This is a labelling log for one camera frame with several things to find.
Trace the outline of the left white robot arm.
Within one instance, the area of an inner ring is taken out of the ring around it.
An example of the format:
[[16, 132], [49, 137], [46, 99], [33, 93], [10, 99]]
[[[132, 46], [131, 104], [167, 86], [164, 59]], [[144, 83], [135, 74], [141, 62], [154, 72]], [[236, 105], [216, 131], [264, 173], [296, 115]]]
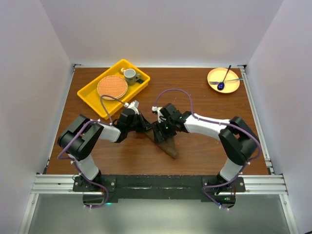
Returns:
[[71, 160], [89, 191], [99, 188], [105, 191], [101, 171], [91, 155], [97, 141], [120, 143], [130, 132], [144, 133], [151, 128], [151, 123], [141, 112], [129, 108], [110, 124], [79, 115], [58, 137], [57, 144], [62, 150], [57, 158]]

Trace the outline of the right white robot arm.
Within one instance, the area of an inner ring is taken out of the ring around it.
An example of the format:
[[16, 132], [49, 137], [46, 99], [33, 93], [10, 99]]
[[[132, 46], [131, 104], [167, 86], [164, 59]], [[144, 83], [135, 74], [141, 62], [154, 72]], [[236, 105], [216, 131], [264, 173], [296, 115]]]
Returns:
[[252, 154], [261, 148], [256, 135], [239, 117], [228, 120], [203, 117], [190, 111], [181, 113], [171, 103], [164, 107], [153, 106], [152, 112], [157, 114], [157, 121], [152, 123], [156, 143], [173, 138], [177, 132], [202, 134], [221, 142], [227, 160], [216, 179], [204, 188], [229, 191], [234, 180], [252, 160]]

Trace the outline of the brown cloth napkin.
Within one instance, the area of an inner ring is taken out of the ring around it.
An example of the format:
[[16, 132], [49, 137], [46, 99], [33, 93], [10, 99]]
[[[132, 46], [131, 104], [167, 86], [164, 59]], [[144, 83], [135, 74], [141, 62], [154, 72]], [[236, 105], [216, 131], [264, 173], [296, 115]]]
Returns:
[[176, 149], [176, 143], [174, 138], [165, 140], [162, 143], [156, 143], [154, 139], [153, 130], [148, 130], [144, 133], [156, 146], [158, 146], [162, 151], [164, 151], [171, 158], [176, 159], [178, 157], [178, 151]]

